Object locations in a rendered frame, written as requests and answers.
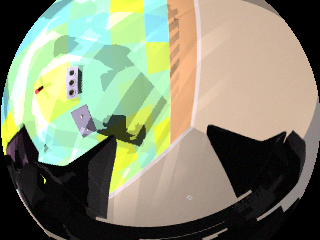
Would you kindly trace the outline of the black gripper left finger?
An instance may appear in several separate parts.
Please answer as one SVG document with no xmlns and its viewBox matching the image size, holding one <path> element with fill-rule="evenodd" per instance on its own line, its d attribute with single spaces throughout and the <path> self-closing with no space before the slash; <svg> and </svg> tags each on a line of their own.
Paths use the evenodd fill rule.
<svg viewBox="0 0 320 240">
<path fill-rule="evenodd" d="M 115 167 L 117 141 L 115 135 L 97 143 L 84 155 L 68 163 L 53 165 L 35 161 L 40 175 L 49 183 L 65 189 L 100 219 L 107 219 L 109 185 Z"/>
</svg>

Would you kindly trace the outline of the dark red peg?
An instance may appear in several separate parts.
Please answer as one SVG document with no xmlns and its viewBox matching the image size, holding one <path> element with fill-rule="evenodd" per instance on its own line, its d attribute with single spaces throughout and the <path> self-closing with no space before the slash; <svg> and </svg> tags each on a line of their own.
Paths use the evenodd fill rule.
<svg viewBox="0 0 320 240">
<path fill-rule="evenodd" d="M 43 91 L 43 88 L 44 87 L 41 87 L 41 85 L 40 85 L 40 87 L 36 89 L 35 95 L 37 95 L 37 93 L 40 93 L 41 91 Z"/>
</svg>

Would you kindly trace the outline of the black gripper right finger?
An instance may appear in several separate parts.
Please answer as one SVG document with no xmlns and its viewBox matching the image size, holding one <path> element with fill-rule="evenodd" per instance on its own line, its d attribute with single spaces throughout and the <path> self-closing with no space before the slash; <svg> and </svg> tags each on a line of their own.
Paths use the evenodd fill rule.
<svg viewBox="0 0 320 240">
<path fill-rule="evenodd" d="M 251 191 L 249 185 L 259 176 L 273 149 L 284 143 L 287 132 L 261 141 L 209 124 L 207 135 L 231 181 L 233 192 L 241 197 Z"/>
</svg>

